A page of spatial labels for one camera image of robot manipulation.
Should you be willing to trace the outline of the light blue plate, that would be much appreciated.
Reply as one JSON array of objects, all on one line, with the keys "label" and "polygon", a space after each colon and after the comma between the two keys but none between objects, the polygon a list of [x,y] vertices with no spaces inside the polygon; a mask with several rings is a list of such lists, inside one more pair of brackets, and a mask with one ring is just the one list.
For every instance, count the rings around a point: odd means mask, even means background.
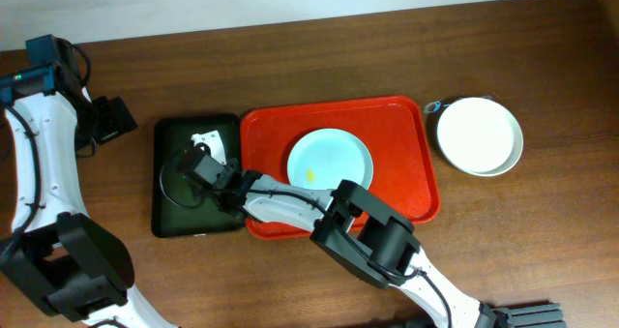
[{"label": "light blue plate", "polygon": [[292,147],[286,162],[287,179],[292,186],[326,190],[342,180],[368,189],[374,165],[365,143],[356,135],[333,128],[303,135]]}]

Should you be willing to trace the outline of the red plastic tray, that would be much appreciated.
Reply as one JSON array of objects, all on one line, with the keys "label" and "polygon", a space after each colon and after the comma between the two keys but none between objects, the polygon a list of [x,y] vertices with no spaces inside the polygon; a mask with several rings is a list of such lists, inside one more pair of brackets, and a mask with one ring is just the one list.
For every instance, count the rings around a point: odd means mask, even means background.
[{"label": "red plastic tray", "polygon": [[413,224],[437,215],[440,196],[421,112],[404,96],[253,110],[241,122],[242,164],[290,184],[286,162],[293,145],[326,128],[350,132],[365,143],[374,165],[371,193]]}]

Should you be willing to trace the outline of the white cream plate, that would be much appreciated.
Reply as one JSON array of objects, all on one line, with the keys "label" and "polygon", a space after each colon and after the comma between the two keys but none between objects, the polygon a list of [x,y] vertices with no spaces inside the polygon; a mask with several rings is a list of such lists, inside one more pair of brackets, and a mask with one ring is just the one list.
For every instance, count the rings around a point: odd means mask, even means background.
[{"label": "white cream plate", "polygon": [[446,107],[436,125],[436,139],[450,164],[481,177],[514,168],[524,147],[523,131],[513,114],[485,98],[465,98]]}]

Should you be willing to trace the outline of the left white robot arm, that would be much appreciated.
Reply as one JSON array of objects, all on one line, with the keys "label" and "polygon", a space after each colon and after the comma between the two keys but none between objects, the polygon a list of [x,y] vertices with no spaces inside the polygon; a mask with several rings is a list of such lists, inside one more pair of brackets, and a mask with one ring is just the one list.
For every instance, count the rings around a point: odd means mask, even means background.
[{"label": "left white robot arm", "polygon": [[15,144],[12,234],[1,271],[48,316],[89,327],[168,326],[134,280],[124,243],[88,215],[79,150],[126,134],[136,123],[119,98],[92,99],[85,52],[53,35],[26,42],[29,67],[1,78],[1,110]]}]

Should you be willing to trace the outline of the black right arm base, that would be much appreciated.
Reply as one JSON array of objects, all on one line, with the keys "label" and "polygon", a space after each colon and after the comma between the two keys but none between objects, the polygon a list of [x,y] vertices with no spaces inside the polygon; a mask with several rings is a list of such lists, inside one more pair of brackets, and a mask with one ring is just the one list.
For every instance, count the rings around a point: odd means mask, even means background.
[{"label": "black right arm base", "polygon": [[515,308],[492,308],[482,304],[472,315],[456,315],[441,322],[439,327],[452,328],[567,328],[564,314],[559,304],[549,303]]}]

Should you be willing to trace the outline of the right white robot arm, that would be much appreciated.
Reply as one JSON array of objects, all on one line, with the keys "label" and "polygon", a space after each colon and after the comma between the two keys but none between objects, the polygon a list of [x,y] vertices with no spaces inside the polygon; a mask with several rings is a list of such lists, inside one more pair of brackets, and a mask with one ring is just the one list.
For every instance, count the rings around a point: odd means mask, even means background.
[{"label": "right white robot arm", "polygon": [[489,305],[461,292],[431,264],[413,224],[357,183],[343,180],[334,190],[286,185],[222,164],[205,143],[182,154],[177,170],[225,213],[309,232],[310,240],[352,275],[401,291],[437,327],[497,324]]}]

